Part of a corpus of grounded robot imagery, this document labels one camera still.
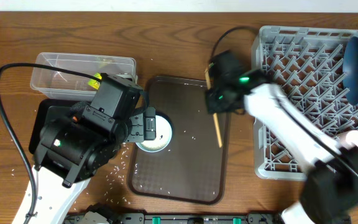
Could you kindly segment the light blue rice bowl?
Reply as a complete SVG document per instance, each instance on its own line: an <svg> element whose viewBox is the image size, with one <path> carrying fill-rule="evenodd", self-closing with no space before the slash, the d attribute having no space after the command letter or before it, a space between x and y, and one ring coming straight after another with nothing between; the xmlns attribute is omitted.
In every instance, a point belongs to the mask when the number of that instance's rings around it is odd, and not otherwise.
<svg viewBox="0 0 358 224"><path fill-rule="evenodd" d="M156 119L156 138L137 142L136 145L145 152L159 152L167 147L172 139L173 130L171 124L162 116L157 115Z"/></svg>

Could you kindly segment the foil snack wrapper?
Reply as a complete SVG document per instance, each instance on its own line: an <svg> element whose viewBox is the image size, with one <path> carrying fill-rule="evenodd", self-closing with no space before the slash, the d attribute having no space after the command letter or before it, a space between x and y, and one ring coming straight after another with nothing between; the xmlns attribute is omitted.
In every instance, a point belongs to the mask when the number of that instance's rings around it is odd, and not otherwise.
<svg viewBox="0 0 358 224"><path fill-rule="evenodd" d="M100 87L100 84L101 84L102 76L101 76L100 73L95 73L95 74L94 74L94 77L96 78L96 80L90 79L90 80L88 81L88 85L89 85L90 87L92 87L92 88L98 90L99 87Z"/></svg>

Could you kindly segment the pink plastic cup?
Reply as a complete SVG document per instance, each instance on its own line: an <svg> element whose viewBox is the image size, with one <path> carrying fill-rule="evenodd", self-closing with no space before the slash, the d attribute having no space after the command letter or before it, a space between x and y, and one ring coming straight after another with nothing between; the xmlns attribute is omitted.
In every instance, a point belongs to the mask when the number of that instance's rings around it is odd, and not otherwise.
<svg viewBox="0 0 358 224"><path fill-rule="evenodd" d="M336 136L337 141L342 144L346 149L351 149L354 146L358 147L358 131L351 130L340 133Z"/></svg>

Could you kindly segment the wooden chopstick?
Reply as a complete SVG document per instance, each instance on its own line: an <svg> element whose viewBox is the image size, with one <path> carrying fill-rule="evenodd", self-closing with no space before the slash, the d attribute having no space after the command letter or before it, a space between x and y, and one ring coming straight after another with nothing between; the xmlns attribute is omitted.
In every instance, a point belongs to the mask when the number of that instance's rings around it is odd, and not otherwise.
<svg viewBox="0 0 358 224"><path fill-rule="evenodd" d="M204 75L205 75L205 80L206 80L206 86L207 86L207 89L209 90L209 89L211 89L211 87L212 87L212 84L211 84L211 77L210 77L210 75L209 75L209 69L212 67L212 63L210 63L207 67L206 67L206 69L205 69L205 71L204 71Z"/></svg>
<svg viewBox="0 0 358 224"><path fill-rule="evenodd" d="M218 115L216 113L213 114L213 120L214 120L214 126L215 126L215 130L216 130L216 137L218 140L218 146L219 146L219 148L221 148L223 146L223 142L222 142L220 127L219 127Z"/></svg>

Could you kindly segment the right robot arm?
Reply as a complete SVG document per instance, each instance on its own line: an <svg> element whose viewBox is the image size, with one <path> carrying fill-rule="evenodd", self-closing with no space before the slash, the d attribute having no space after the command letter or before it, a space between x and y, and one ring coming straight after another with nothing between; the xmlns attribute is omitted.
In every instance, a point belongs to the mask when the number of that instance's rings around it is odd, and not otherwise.
<svg viewBox="0 0 358 224"><path fill-rule="evenodd" d="M296 203L278 223L336 223L358 206L358 147L346 146L318 129L263 70L246 70L229 50L212 56L205 93L210 114L244 110L261 121L306 175Z"/></svg>

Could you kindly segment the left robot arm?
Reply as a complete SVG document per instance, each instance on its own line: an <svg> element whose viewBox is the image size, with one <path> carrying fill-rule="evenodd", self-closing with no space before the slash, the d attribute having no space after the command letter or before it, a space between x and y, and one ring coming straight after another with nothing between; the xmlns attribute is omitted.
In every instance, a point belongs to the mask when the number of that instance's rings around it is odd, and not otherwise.
<svg viewBox="0 0 358 224"><path fill-rule="evenodd" d="M28 184L14 223L63 223L96 171L120 145L156 138L155 109L136 83L102 74L92 102L73 105L66 116L40 130Z"/></svg>

